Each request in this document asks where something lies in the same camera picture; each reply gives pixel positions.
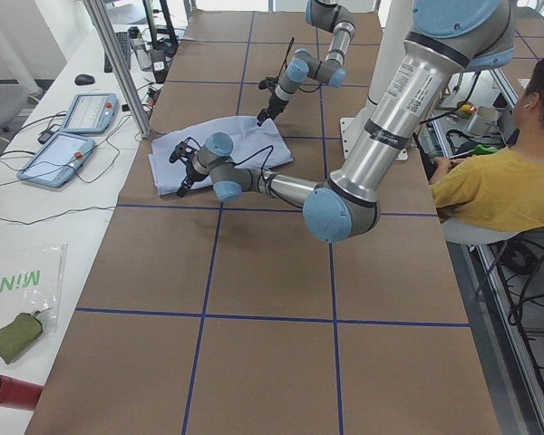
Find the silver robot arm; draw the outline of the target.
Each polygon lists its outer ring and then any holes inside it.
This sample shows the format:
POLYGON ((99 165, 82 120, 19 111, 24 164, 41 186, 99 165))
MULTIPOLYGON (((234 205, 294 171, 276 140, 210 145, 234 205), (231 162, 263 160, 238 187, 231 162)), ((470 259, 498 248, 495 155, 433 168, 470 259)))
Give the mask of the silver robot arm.
POLYGON ((371 230, 380 217, 378 186, 451 77, 501 67, 513 54, 511 1, 416 1, 410 13, 396 71, 375 109, 353 123, 355 142, 324 182, 243 169, 231 157, 232 139, 217 132, 197 148, 183 141, 170 154, 185 168, 178 196, 210 179, 222 202, 257 192, 301 208, 308 231, 324 242, 371 230))
POLYGON ((313 0, 306 3, 305 19, 332 35, 328 51, 319 59, 306 49, 298 49, 284 60, 277 76, 267 77, 258 84, 260 90, 270 91, 270 97, 267 107, 257 115, 257 126, 282 113, 306 80, 333 88, 340 87, 345 80, 345 56, 355 37, 353 14, 336 1, 313 0))

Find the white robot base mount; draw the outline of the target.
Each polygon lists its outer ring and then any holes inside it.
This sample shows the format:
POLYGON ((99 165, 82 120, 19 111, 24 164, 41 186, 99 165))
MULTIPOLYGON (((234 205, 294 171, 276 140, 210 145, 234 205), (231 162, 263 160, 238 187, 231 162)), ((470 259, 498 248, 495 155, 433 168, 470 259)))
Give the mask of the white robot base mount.
POLYGON ((369 118, 374 114, 377 105, 394 77, 404 58, 403 40, 413 27, 413 1, 393 0, 387 7, 379 1, 377 11, 379 18, 386 13, 383 20, 383 37, 380 43, 372 80, 366 95, 365 106, 354 118, 340 120, 341 140, 344 158, 353 149, 369 118))

